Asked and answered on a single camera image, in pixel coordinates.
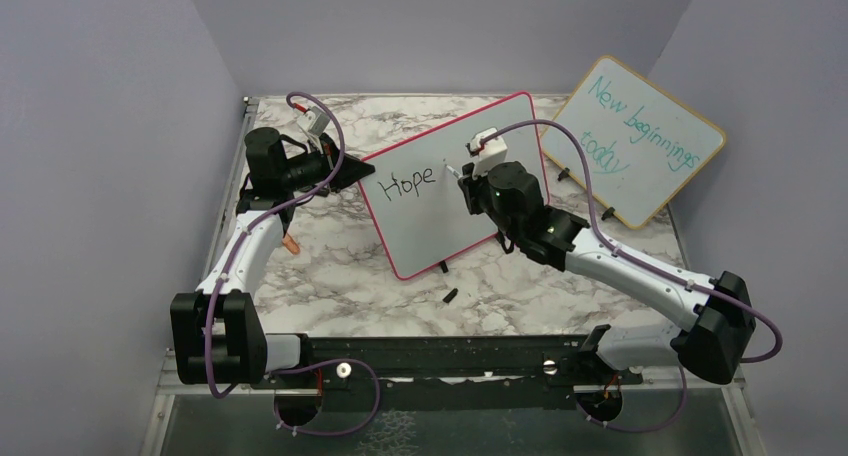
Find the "white whiteboard marker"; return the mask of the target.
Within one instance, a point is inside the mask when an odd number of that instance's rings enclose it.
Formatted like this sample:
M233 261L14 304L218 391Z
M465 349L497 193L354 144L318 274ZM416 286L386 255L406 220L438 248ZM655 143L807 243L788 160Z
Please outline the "white whiteboard marker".
M451 165L445 165L446 170L453 175L456 179L460 179L462 177L461 173L452 167Z

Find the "red framed whiteboard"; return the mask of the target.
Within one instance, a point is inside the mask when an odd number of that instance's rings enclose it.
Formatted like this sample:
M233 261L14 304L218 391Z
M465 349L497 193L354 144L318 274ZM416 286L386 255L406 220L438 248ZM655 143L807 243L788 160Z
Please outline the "red framed whiteboard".
M493 237L496 226L468 213L457 170L479 132L535 116L532 96L517 92L365 157L375 173L359 182L395 276L411 279Z

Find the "black marker cap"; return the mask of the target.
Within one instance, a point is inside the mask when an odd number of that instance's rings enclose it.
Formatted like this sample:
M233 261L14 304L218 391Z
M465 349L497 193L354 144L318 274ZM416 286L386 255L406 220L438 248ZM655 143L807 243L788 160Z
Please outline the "black marker cap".
M458 294L459 290L457 288L453 288L443 299L442 301L445 304L449 304Z

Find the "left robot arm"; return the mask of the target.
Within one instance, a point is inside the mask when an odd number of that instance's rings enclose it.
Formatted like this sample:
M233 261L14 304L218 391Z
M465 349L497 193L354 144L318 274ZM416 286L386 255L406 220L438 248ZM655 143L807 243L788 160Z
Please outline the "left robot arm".
M195 291L177 294L170 317L179 379L184 384L256 384L276 369L298 387L314 360L295 336L269 343L253 303L266 265L298 206L296 193L322 181L339 192L374 174L373 165L341 154L327 134L311 150L287 156L288 138L271 127L244 138L248 188L239 194L234 232Z

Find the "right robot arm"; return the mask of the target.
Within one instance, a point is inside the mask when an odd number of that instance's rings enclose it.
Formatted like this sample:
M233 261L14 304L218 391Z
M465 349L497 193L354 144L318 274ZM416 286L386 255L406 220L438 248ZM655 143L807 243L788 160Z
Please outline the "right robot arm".
M598 238L590 223L545 204L537 178L519 162L496 165L483 176L465 164L458 186L472 215L496 225L504 251L610 286L654 309L664 322L647 326L596 327L577 356L579 374L600 383L638 366L682 366L702 380L730 383L755 329L744 311L750 298L744 280L684 271Z

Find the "yellow framed whiteboard with writing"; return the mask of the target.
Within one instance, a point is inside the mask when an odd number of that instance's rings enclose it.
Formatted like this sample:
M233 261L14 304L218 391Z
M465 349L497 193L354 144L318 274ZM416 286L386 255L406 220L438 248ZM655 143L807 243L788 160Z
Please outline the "yellow framed whiteboard with writing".
M645 226L726 134L616 58L600 57L541 134L544 154L625 226Z

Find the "orange marker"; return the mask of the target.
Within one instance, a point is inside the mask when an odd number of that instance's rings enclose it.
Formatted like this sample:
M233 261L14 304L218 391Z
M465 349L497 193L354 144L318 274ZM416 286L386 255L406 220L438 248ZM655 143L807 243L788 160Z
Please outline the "orange marker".
M294 240L290 234L285 234L282 238L283 247L293 255L298 255L301 252L300 245Z

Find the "aluminium frame left rail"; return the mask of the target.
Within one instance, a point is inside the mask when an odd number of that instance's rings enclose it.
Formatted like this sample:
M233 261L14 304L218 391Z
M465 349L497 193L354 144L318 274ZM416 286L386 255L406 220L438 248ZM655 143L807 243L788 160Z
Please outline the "aluminium frame left rail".
M230 209L233 204L233 199L238 197L238 190L242 181L241 171L244 166L243 138L245 134L252 129L255 123L260 101L261 98L258 96L245 96L243 98L243 116L232 146L228 174L223 185L220 187L222 192L218 208L213 219L213 233L200 276L196 281L196 285L199 285L210 274L211 270L217 264L218 258L223 252L229 239L227 232L229 221L231 219Z

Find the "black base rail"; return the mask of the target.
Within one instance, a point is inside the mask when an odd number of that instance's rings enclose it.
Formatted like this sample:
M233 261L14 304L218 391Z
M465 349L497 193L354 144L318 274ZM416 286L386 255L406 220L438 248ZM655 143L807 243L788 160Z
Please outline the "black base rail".
M641 383L594 355L598 336L305 337L299 363L260 382L327 412L582 409L612 420Z

